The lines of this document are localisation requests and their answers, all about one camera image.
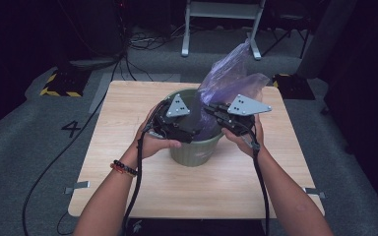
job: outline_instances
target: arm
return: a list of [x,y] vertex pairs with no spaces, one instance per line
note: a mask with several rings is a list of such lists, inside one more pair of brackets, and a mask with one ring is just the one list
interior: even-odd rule
[[[120,158],[122,163],[133,169],[137,168],[137,141],[148,118],[140,126],[133,143]],[[143,158],[152,156],[163,148],[180,146],[181,143],[178,141],[159,140],[145,135]],[[122,225],[132,180],[128,174],[111,170],[85,206],[74,235],[117,235]]]
[[[264,146],[263,128],[256,116],[257,140],[261,149],[257,156],[275,213],[288,235],[333,235],[319,208],[309,196],[284,172]],[[229,130],[225,136],[250,156],[253,150]]]

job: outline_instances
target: hand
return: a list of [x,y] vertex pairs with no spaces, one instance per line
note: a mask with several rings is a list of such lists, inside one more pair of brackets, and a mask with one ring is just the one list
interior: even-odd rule
[[[134,138],[133,143],[131,144],[131,147],[136,148],[138,145],[138,140],[141,138],[141,134],[143,129],[146,127],[147,122],[154,112],[155,107],[153,107],[149,114],[146,117],[146,120],[140,125],[140,128],[137,131],[137,134]],[[155,137],[152,137],[149,134],[144,135],[144,141],[143,141],[143,158],[150,157],[154,154],[156,154],[159,150],[164,148],[180,148],[182,146],[182,143],[176,140],[161,140],[157,139]]]
[[[263,127],[262,123],[260,122],[259,115],[254,115],[255,118],[255,126],[256,126],[256,139],[257,142],[259,142],[260,146],[264,147],[264,135],[263,135]],[[237,137],[234,134],[232,134],[229,129],[222,128],[222,132],[225,134],[226,138],[230,141],[235,142],[238,145],[238,148],[240,148],[241,151],[248,154],[249,156],[253,157],[253,148],[251,148],[249,145],[245,143],[245,141],[241,137]]]

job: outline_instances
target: wooden table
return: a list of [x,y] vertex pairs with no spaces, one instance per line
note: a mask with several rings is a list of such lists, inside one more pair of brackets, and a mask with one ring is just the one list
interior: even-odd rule
[[[69,213],[79,216],[117,159],[132,142],[149,110],[170,93],[198,84],[120,82],[111,83],[78,182]],[[273,107],[261,114],[265,145],[281,167],[301,187],[314,188],[284,102],[276,88],[263,88],[263,102]],[[129,200],[134,191],[131,188]],[[324,213],[321,201],[311,196]],[[225,137],[211,159],[198,167],[186,167],[171,159],[167,149],[143,161],[140,193],[132,217],[160,218],[265,218],[265,208],[253,160]],[[271,206],[271,217],[276,217]]]

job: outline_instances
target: wire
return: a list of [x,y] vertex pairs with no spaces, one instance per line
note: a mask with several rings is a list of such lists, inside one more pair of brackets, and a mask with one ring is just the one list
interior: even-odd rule
[[[257,138],[256,138],[256,134],[257,134],[256,125],[254,125],[254,130],[255,130],[254,133],[250,130],[249,134],[250,134],[251,138],[253,139],[253,142],[255,144],[259,144],[257,142]],[[260,151],[259,149],[253,148],[253,156],[254,156],[253,162],[254,162],[254,168],[255,168],[256,173],[257,173],[257,177],[259,178],[260,186],[262,188],[263,200],[264,200],[264,203],[265,203],[265,211],[266,211],[266,235],[269,236],[270,235],[269,199],[268,199],[266,185],[265,185],[265,181],[263,179],[262,171],[260,170],[259,160],[257,158],[258,155],[259,155],[259,151]]]
[[60,219],[59,219],[59,221],[58,221],[58,223],[57,223],[57,233],[58,233],[59,235],[71,235],[71,234],[73,234],[73,231],[72,231],[72,232],[69,232],[69,233],[62,233],[62,232],[60,232],[60,229],[59,229],[59,227],[60,227],[60,223],[61,223],[61,220],[64,218],[64,216],[66,216],[66,214],[67,214],[68,212],[69,212],[69,211],[66,210],[66,212],[60,217]]
[[158,103],[155,110],[150,115],[149,119],[147,120],[146,127],[144,127],[140,139],[138,140],[137,145],[137,181],[136,181],[136,187],[134,189],[133,196],[131,197],[130,204],[127,207],[127,210],[125,211],[124,218],[122,220],[122,230],[123,232],[127,232],[127,224],[128,224],[128,218],[130,216],[131,210],[133,209],[134,203],[137,200],[138,193],[140,191],[141,186],[141,179],[143,177],[143,144],[144,144],[144,136],[145,134],[150,130],[152,127],[153,118],[158,113],[158,111],[166,104],[166,100],[162,100]]
[[[174,39],[178,37],[182,37],[184,35],[180,34],[178,36],[175,36],[174,34],[179,32],[180,29],[182,29],[185,26],[183,24],[182,26],[175,29],[171,34],[170,38],[165,38],[164,36],[147,36],[147,32],[135,32],[133,36],[130,38],[130,47],[135,50],[155,50],[159,47],[164,46],[166,43],[173,41]],[[137,45],[137,43],[145,42],[146,45]]]
[[[115,67],[113,68],[112,70],[112,76],[111,76],[111,81],[113,80],[113,76],[115,74],[115,70],[118,66],[119,62],[117,62],[115,64]],[[102,102],[105,100],[105,97],[106,97],[106,92],[105,94],[103,95],[102,99],[100,100],[99,104],[97,105],[97,107],[94,109],[94,112],[91,114],[91,116],[88,118],[88,120],[86,121],[85,125],[82,127],[82,129],[79,131],[78,135],[75,136],[73,138],[73,140],[68,144],[66,145],[58,154],[57,156],[45,167],[45,169],[41,172],[41,174],[38,176],[38,178],[35,180],[35,182],[33,183],[32,187],[30,188],[30,191],[29,193],[27,194],[27,197],[24,201],[24,205],[23,205],[23,213],[22,213],[22,222],[23,222],[23,230],[24,230],[24,235],[26,236],[29,236],[29,231],[27,229],[27,206],[28,206],[28,203],[30,201],[30,197],[32,195],[32,192],[34,191],[35,187],[38,185],[38,183],[41,181],[42,177],[45,175],[45,173],[48,171],[48,169],[60,158],[60,156],[75,142],[75,140],[77,138],[79,138],[79,136],[83,133],[83,131],[85,130],[85,128],[89,125],[89,123],[91,122],[92,118],[95,116],[97,110],[99,109],[99,107],[102,105]]]
[[124,75],[122,74],[122,68],[121,68],[121,65],[122,65],[122,64],[120,64],[119,71],[120,71],[120,73],[121,73],[122,80],[125,81]]
[[149,73],[148,73],[147,71],[145,71],[145,70],[143,70],[143,69],[137,67],[137,66],[134,65],[133,63],[131,63],[130,60],[128,60],[128,57],[125,57],[125,60],[127,61],[128,72],[130,73],[130,75],[131,75],[132,78],[134,78],[134,77],[133,77],[132,74],[131,74],[131,70],[130,70],[130,67],[129,67],[128,64],[131,64],[131,65],[132,65],[133,67],[135,67],[136,69],[138,69],[138,70],[144,72],[144,73],[150,78],[150,80],[151,80],[152,82],[154,81],[153,78],[149,75]]

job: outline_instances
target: beaded bracelet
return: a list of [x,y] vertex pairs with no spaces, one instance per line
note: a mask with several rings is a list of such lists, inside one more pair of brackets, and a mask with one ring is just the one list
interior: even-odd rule
[[125,172],[132,177],[136,177],[136,175],[138,174],[137,170],[126,166],[119,160],[114,160],[113,163],[110,164],[110,167],[121,174]]

